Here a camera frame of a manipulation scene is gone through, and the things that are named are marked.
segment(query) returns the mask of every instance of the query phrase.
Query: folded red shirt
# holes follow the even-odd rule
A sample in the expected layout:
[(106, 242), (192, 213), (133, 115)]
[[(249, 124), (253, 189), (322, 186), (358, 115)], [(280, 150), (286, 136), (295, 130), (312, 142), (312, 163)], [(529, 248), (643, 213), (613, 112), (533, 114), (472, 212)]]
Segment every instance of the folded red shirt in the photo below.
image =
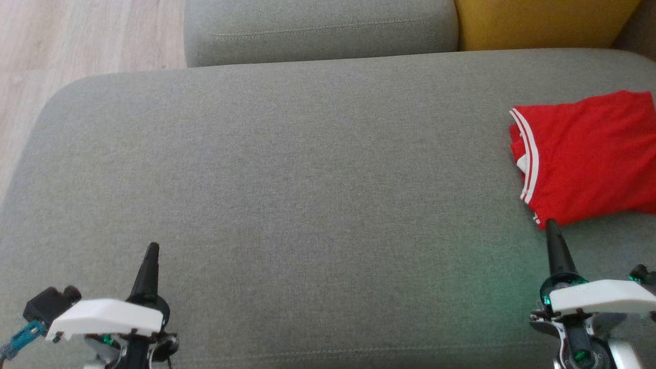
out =
[(521, 198), (544, 229), (636, 210), (656, 213), (656, 110), (651, 93), (515, 106), (510, 145)]

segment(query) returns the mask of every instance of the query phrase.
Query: gray sofa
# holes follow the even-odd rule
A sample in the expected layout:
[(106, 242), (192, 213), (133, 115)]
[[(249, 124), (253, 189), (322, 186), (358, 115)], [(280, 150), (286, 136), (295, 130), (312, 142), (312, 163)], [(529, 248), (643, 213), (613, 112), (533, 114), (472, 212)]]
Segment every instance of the gray sofa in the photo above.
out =
[[(41, 113), (0, 212), (0, 337), (47, 286), (127, 297), (157, 241), (174, 368), (552, 368), (556, 340), (528, 324), (548, 265), (508, 110), (619, 89), (656, 92), (656, 64), (543, 49), (75, 82)], [(585, 277), (623, 279), (656, 267), (655, 228), (623, 213), (564, 233)], [(635, 316), (618, 331), (648, 368), (653, 329)], [(90, 356), (41, 342), (6, 368)]]

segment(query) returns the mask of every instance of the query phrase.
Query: gray cushion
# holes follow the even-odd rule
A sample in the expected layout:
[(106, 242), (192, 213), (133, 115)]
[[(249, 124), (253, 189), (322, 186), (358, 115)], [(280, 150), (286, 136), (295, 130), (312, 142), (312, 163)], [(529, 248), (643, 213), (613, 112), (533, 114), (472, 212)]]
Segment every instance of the gray cushion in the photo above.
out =
[[(158, 241), (175, 368), (551, 368), (556, 340), (527, 320), (548, 266), (508, 109), (619, 89), (656, 91), (656, 64), (552, 49), (78, 81), (0, 213), (0, 337), (50, 285), (127, 297)], [(656, 267), (655, 229), (625, 213), (564, 233), (585, 277), (624, 279)], [(653, 323), (623, 329), (653, 367)], [(39, 343), (7, 367), (89, 354)]]
[(452, 0), (187, 0), (187, 66), (455, 51)]

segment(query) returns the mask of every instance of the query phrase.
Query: red cloth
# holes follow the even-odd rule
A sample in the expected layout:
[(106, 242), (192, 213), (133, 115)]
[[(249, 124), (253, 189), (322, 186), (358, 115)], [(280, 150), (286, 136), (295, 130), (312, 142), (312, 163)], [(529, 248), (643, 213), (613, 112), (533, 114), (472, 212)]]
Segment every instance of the red cloth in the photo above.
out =
[(515, 106), (521, 198), (540, 229), (637, 210), (656, 213), (656, 110), (651, 93), (619, 91), (574, 104)]

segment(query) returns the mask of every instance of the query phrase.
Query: yellow cushion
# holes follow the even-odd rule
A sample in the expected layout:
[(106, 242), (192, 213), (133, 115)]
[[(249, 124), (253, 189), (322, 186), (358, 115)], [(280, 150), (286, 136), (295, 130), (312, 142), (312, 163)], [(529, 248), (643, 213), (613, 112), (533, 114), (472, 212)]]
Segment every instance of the yellow cushion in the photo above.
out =
[(455, 0), (460, 50), (610, 47), (640, 0)]

